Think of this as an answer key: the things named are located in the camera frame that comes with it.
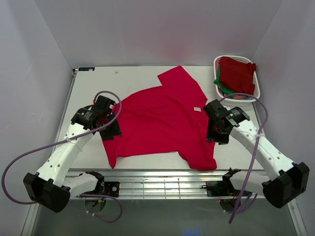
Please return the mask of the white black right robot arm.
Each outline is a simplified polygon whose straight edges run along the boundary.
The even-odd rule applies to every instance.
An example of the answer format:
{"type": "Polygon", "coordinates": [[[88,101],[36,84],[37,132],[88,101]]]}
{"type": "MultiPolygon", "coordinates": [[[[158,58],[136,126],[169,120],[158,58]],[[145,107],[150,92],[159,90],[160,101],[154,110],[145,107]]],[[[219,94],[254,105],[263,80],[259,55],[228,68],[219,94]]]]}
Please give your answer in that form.
{"type": "Polygon", "coordinates": [[[282,208],[306,191],[310,169],[301,162],[295,163],[283,155],[239,107],[230,110],[217,99],[203,110],[209,118],[207,140],[226,145],[233,137],[255,155],[255,160],[266,175],[251,174],[240,169],[229,169],[222,177],[222,189],[227,195],[240,190],[261,195],[276,208],[282,208]]]}

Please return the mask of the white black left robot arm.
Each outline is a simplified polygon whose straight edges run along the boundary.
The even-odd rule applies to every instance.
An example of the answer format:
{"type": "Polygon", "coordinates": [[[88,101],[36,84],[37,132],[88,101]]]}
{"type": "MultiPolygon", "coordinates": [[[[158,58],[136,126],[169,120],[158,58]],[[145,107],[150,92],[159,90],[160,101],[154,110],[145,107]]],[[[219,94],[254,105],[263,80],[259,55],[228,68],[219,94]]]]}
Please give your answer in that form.
{"type": "Polygon", "coordinates": [[[84,172],[74,178],[66,178],[67,172],[84,145],[100,133],[104,140],[121,135],[113,111],[116,102],[99,95],[92,105],[80,108],[68,127],[64,143],[57,145],[48,160],[35,172],[23,179],[30,199],[58,213],[69,200],[82,194],[100,196],[104,192],[104,176],[98,172],[84,172]]]}

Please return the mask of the bright red t shirt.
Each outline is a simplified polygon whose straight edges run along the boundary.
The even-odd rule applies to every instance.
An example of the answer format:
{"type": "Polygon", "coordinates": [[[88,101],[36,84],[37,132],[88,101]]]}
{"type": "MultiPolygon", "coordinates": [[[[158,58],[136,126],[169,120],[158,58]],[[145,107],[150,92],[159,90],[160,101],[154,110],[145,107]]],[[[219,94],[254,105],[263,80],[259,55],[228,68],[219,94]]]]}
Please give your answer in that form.
{"type": "Polygon", "coordinates": [[[111,168],[117,158],[177,152],[190,168],[212,171],[215,143],[208,142],[207,98],[197,81],[182,66],[160,75],[158,87],[138,91],[115,109],[121,136],[103,141],[111,168]]]}

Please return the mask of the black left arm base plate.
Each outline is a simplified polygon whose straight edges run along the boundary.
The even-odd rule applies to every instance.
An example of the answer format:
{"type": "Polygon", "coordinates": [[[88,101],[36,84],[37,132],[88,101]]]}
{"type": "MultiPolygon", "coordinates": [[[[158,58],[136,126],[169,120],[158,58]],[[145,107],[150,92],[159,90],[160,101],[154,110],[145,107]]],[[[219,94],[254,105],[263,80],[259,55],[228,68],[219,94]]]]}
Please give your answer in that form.
{"type": "Polygon", "coordinates": [[[111,197],[118,197],[120,183],[118,181],[105,181],[100,185],[100,193],[111,197]]]}

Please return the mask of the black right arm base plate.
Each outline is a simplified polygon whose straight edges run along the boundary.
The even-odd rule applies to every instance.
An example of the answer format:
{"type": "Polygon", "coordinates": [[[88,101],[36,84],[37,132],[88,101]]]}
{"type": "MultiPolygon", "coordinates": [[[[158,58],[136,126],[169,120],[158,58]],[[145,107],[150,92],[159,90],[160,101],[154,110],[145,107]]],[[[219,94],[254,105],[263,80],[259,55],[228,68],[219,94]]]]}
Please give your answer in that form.
{"type": "Polygon", "coordinates": [[[208,197],[234,196],[236,193],[236,190],[229,188],[222,180],[207,181],[201,188],[206,190],[208,197]]]}

